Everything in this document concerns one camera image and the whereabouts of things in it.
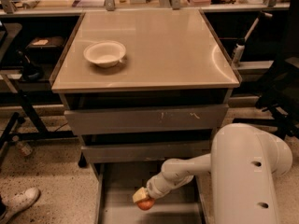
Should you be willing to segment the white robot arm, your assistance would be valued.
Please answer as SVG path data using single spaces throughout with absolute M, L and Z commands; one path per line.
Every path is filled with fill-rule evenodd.
M 209 172 L 215 224 L 280 224 L 273 178 L 291 167 L 292 152 L 285 141 L 251 125 L 232 123 L 216 133 L 210 153 L 165 161 L 161 172 L 133 195 L 133 202 L 149 210 L 155 200 Z

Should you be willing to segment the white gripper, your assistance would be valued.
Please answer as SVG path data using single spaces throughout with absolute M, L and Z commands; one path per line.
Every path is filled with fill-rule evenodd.
M 171 190 L 177 189 L 182 182 L 183 178 L 159 173 L 148 180 L 145 188 L 142 187 L 135 192 L 133 203 L 145 201 L 149 197 L 153 199 L 163 198 Z

